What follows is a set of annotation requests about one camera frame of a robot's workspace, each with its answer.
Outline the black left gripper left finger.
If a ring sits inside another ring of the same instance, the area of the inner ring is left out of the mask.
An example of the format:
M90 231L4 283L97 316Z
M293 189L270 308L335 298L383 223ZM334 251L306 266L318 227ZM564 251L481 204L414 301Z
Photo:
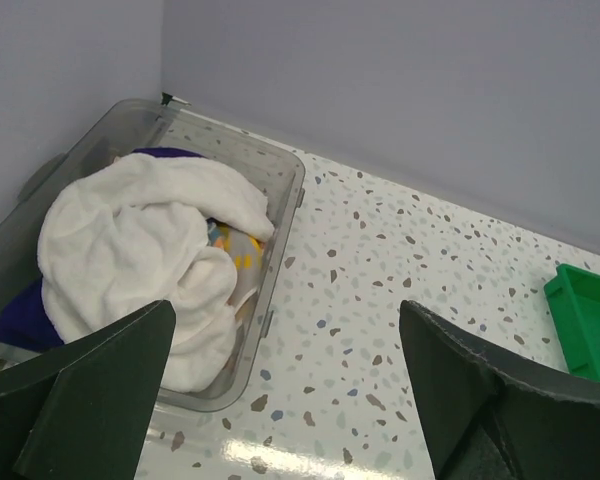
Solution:
M153 302L0 372L0 479L131 479L175 329Z

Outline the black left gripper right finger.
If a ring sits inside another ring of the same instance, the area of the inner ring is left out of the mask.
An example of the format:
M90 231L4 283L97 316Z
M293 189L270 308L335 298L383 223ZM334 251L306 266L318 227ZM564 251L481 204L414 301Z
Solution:
M438 479L600 479L600 383L531 361L415 301L399 332Z

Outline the white towel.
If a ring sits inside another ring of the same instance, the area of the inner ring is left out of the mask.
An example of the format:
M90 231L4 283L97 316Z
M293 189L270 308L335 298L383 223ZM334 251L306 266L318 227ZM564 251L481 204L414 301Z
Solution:
M200 157L132 153L65 187L38 240L42 301L59 337L81 339L155 301L175 330L162 386L199 392L237 335L234 260L209 241L217 220L265 242L266 196L241 173Z

